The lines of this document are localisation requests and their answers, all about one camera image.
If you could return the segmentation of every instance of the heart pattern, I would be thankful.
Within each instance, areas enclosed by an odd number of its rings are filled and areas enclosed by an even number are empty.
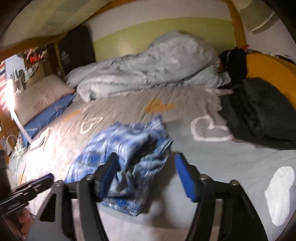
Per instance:
[[[147,114],[163,112],[175,109],[174,104],[164,104],[160,99],[153,99],[145,106],[145,112]]]
[[[217,130],[217,131],[225,131],[227,134],[229,134],[229,129],[227,126],[221,126],[221,125],[215,125],[214,124],[214,120],[212,119],[211,116],[209,115],[205,115],[205,116],[200,116],[196,119],[194,119],[192,122],[191,122],[191,125],[190,125],[190,129],[191,129],[191,134],[193,136],[193,139],[195,141],[204,141],[204,142],[223,142],[223,141],[229,141],[231,139],[233,139],[233,136],[231,134],[225,136],[225,137],[203,137],[203,136],[200,136],[198,133],[197,133],[197,129],[196,129],[196,124],[200,121],[200,120],[207,120],[208,121],[208,127],[206,128],[206,130]]]
[[[90,107],[89,104],[87,105],[84,105],[81,109],[77,110],[77,111],[74,111],[73,113],[70,113],[68,114],[65,118],[64,118],[64,121],[68,121],[69,119],[71,119],[73,116],[76,116],[76,115],[79,115],[79,114],[84,114],[88,108]]]
[[[83,122],[80,126],[80,134],[84,135],[88,133],[93,128],[94,125],[99,124],[102,120],[103,120],[103,117],[99,117],[99,118],[91,118],[90,120]],[[87,129],[84,129],[84,125],[86,124],[89,124],[89,127]]]

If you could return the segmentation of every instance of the blue pillow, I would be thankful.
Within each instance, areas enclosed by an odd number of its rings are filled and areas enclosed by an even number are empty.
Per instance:
[[[61,115],[65,109],[71,104],[74,95],[66,95],[53,105],[45,109],[39,115],[37,115],[34,119],[32,119],[28,124],[24,126],[28,135],[33,139],[34,136],[46,125],[52,122],[55,118]],[[24,140],[24,146],[28,147],[29,142],[22,134],[22,138]]]

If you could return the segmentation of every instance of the curtain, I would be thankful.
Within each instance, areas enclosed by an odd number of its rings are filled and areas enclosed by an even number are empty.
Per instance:
[[[7,108],[5,101],[5,86],[6,86],[6,71],[5,71],[5,61],[0,63],[0,108],[4,111]]]

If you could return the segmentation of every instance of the yellow heart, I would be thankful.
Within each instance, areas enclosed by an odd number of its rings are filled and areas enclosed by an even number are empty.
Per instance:
[[[63,121],[67,121],[67,120],[71,119],[73,116],[78,115],[80,113],[81,113],[80,110],[74,111],[73,113],[70,113],[67,116],[65,116]]]
[[[145,106],[145,112],[156,113],[163,112],[175,109],[176,106],[174,104],[164,104],[160,99],[150,100],[149,103]]]

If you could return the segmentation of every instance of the white patch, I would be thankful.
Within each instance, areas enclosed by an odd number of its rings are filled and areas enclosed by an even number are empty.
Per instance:
[[[81,107],[80,111],[84,114],[85,112],[88,111],[88,108],[90,107],[90,104],[85,104]]]
[[[32,143],[30,144],[29,150],[34,149],[34,148],[39,147],[39,146],[42,146],[43,143],[44,143],[44,140],[45,140],[45,136],[43,136],[41,134],[41,136],[38,139],[32,141]]]
[[[216,94],[220,94],[221,91],[219,89],[214,89],[214,88],[205,88],[205,91],[208,93],[216,93]]]
[[[290,211],[290,192],[295,179],[292,167],[280,167],[272,177],[264,192],[271,221],[275,226],[282,225]]]
[[[190,125],[191,134],[192,134],[193,139],[195,141],[222,142],[222,141],[229,141],[229,140],[233,139],[233,136],[231,134],[228,136],[225,136],[225,137],[201,137],[196,131],[196,123],[201,119],[206,119],[209,121],[209,126],[207,127],[207,130],[213,130],[216,128],[216,129],[221,129],[223,131],[229,131],[227,126],[216,126],[214,124],[214,120],[209,115],[201,116],[201,117],[194,119]]]
[[[99,124],[102,120],[103,120],[103,117],[100,117],[100,118],[91,118],[90,120],[83,122],[80,127],[80,134],[84,135],[88,133],[93,128],[94,125]],[[84,129],[84,125],[86,124],[89,124],[89,127],[87,129]]]

